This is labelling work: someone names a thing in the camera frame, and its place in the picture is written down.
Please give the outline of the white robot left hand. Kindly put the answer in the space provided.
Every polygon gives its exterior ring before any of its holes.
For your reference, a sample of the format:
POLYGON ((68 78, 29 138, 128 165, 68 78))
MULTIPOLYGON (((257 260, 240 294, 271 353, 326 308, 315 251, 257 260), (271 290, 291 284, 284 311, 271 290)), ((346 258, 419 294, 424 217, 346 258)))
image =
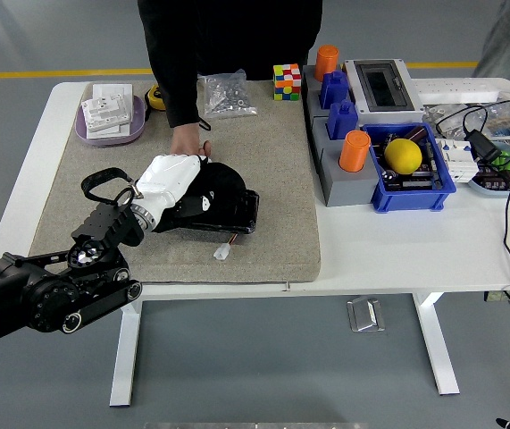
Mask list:
POLYGON ((156 156, 136 183, 138 196, 131 208, 145 220, 145 230, 153 230, 166 209, 174 208, 187 192, 207 156, 156 156))

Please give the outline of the person's right hand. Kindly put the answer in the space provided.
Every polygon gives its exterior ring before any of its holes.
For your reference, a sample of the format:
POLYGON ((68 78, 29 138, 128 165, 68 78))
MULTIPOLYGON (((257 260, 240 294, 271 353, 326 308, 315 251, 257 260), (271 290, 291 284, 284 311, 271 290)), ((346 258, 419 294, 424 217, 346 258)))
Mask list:
POLYGON ((209 140, 200 142, 199 124, 190 123, 172 129, 171 155, 211 156, 212 145, 209 140))

